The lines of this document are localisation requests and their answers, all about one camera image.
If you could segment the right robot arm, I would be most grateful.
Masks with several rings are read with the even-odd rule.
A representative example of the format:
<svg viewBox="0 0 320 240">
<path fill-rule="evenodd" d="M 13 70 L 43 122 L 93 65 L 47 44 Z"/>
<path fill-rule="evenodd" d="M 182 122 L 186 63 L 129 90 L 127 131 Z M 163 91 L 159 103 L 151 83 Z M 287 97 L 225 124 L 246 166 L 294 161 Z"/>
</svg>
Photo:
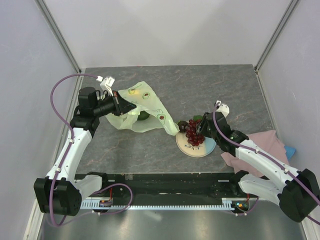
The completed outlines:
<svg viewBox="0 0 320 240">
<path fill-rule="evenodd" d="M 196 124 L 196 133 L 213 139 L 222 151 L 262 173 L 260 178 L 241 171 L 239 179 L 229 184 L 233 196 L 246 193 L 263 198 L 279 206 L 297 223 L 308 218 L 320 205 L 320 188 L 312 171 L 298 170 L 262 150 L 247 135 L 232 130 L 221 112 L 206 112 Z"/>
</svg>

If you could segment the green avocado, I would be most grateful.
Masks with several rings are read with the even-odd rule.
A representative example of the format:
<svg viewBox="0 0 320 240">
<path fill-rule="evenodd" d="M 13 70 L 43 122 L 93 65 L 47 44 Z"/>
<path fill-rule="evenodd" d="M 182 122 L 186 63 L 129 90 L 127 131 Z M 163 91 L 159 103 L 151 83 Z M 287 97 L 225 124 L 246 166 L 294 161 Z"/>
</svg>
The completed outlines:
<svg viewBox="0 0 320 240">
<path fill-rule="evenodd" d="M 138 115 L 137 121 L 145 121 L 150 117 L 150 114 L 146 111 L 141 111 Z"/>
</svg>

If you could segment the green avocado print plastic bag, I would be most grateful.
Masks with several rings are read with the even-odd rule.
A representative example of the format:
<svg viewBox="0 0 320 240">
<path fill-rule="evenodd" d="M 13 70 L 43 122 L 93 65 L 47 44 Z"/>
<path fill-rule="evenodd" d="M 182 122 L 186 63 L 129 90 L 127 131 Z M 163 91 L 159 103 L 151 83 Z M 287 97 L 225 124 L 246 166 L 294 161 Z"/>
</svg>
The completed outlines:
<svg viewBox="0 0 320 240">
<path fill-rule="evenodd" d="M 118 92 L 125 100 L 135 104 L 136 108 L 121 116 L 115 116 L 112 113 L 106 116 L 109 123 L 116 129 L 132 130 L 136 133 L 164 129 L 171 136 L 175 136 L 179 132 L 178 125 L 174 122 L 160 98 L 145 81 L 138 82 L 134 86 Z M 137 121 L 141 111 L 146 111 L 150 116 L 146 120 Z"/>
</svg>

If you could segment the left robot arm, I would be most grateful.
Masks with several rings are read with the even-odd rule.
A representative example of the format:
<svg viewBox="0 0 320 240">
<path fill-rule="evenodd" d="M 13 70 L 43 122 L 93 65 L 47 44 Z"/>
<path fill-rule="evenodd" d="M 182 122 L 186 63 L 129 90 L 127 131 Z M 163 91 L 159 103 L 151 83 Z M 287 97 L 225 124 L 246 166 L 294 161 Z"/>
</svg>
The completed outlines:
<svg viewBox="0 0 320 240">
<path fill-rule="evenodd" d="M 80 89 L 78 106 L 67 124 L 69 131 L 63 149 L 44 178 L 37 178 L 33 188 L 40 211 L 44 214 L 75 216 L 87 197 L 106 196 L 110 191 L 106 173 L 89 172 L 76 179 L 76 171 L 85 149 L 91 142 L 100 118 L 108 114 L 121 117 L 137 106 L 114 91 L 99 98 L 93 87 Z"/>
</svg>

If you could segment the red grape bunch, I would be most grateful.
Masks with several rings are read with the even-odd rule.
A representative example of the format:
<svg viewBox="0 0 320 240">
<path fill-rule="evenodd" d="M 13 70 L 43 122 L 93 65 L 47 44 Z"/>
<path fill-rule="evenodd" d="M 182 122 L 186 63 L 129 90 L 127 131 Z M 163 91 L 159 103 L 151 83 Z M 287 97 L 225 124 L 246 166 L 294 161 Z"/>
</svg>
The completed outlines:
<svg viewBox="0 0 320 240">
<path fill-rule="evenodd" d="M 197 124 L 199 122 L 199 120 L 194 121 L 190 119 L 185 127 L 187 142 L 194 147 L 199 146 L 205 141 L 205 137 L 202 134 L 197 133 Z"/>
</svg>

